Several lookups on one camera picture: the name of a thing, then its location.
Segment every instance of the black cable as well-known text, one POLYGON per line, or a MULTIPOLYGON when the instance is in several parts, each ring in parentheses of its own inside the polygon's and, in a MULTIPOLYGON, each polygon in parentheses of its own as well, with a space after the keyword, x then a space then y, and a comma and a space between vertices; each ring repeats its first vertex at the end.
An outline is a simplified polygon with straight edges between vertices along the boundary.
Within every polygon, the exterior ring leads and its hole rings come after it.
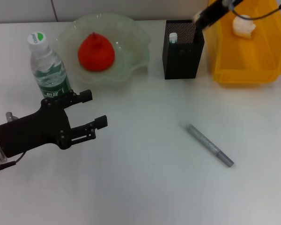
POLYGON ((4 170, 4 169, 6 169, 6 168, 9 168, 9 167, 11 167, 11 166, 16 165, 16 164, 23 158, 23 156, 24 156, 25 154, 26 154, 26 152, 23 152, 23 153, 21 154, 21 156, 20 156, 16 161, 11 161, 11 162, 8 162, 8 163, 1 164, 1 165, 0 165, 0 170, 4 170))
POLYGON ((265 14, 265 15, 262 15, 262 16, 259 16, 259 17, 255 17, 255 18, 247 18, 245 16, 242 16, 242 15, 238 14, 234 10, 233 0, 230 0, 230 2, 229 2, 229 9, 233 12, 234 15, 236 15, 236 16, 244 19, 244 20, 261 20, 261 19, 264 19, 264 18, 266 18, 266 17, 268 17, 268 16, 270 16, 270 15, 280 11, 281 10, 281 4, 279 5, 279 7, 277 9, 273 10, 272 12, 269 12, 268 14, 265 14))
POLYGON ((22 158, 23 156, 25 155, 26 152, 23 152, 23 154, 15 161, 15 163, 18 163, 22 158))
POLYGON ((55 11, 55 7, 54 7, 53 0, 51 0, 51 6, 52 6, 52 9, 53 9, 53 13, 54 13, 54 16, 55 16, 55 20, 56 20, 56 22, 58 22, 58 17, 57 17, 56 11, 55 11))
POLYGON ((272 12, 270 12, 270 13, 268 13, 268 14, 265 14, 265 15, 262 15, 262 16, 259 16, 259 17, 255 17, 255 18, 247 18, 247 17, 244 17, 244 16, 238 14, 234 9, 231 10, 231 11, 232 11, 232 13, 233 13, 234 15, 236 15, 236 16, 238 16, 238 17, 244 19, 244 20, 261 20, 261 19, 264 19, 264 18, 268 17, 269 15, 272 15, 272 14, 274 14, 274 13, 280 11, 280 9, 277 8, 277 9, 275 9, 274 11, 272 11, 272 12))

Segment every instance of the black pen holder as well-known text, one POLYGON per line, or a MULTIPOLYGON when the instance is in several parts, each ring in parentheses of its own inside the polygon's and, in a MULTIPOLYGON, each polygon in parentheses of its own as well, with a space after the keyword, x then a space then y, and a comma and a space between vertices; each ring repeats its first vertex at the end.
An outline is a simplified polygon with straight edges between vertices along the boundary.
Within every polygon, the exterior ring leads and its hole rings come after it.
POLYGON ((167 20, 163 43, 164 78, 196 78, 204 43, 202 30, 192 20, 167 20), (177 33, 177 43, 170 43, 170 33, 177 33))

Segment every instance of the white table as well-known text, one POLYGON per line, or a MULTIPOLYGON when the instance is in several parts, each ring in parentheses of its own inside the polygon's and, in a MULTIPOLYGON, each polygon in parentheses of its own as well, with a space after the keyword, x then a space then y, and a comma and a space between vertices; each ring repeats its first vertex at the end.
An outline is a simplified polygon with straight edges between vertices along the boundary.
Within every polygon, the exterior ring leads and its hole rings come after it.
MULTIPOLYGON (((0 24, 0 124, 34 113, 42 95, 26 37, 53 41, 68 23, 0 24)), ((164 21, 151 36, 148 74, 67 109, 72 127, 106 114, 97 138, 45 145, 0 172, 0 225, 281 225, 281 77, 255 89, 212 81, 203 54, 195 80, 166 81, 164 21), (234 162, 225 167, 178 126, 192 122, 234 162)), ((70 74, 76 92, 81 86, 70 74)))

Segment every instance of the water bottle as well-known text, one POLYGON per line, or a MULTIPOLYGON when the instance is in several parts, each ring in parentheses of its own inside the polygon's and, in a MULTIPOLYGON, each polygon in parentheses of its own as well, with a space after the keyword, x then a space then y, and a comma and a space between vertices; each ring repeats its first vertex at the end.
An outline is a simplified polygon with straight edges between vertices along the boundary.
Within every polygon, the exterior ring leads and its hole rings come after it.
POLYGON ((71 89, 65 66, 50 48, 42 32, 31 33, 27 38, 31 51, 30 65, 32 73, 45 98, 52 98, 71 89))

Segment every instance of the glass bowl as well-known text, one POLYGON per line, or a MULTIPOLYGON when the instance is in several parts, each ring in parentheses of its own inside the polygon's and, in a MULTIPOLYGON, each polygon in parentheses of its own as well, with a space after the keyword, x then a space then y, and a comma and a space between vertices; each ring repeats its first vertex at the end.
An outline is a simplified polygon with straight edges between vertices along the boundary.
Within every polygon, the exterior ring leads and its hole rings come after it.
POLYGON ((67 70, 83 83, 122 82, 138 67, 149 62, 150 37, 132 19, 116 14, 86 15, 66 27, 53 43, 53 49, 67 70), (78 49, 91 33, 105 36, 115 51, 113 65, 101 72, 84 69, 78 61, 78 49))

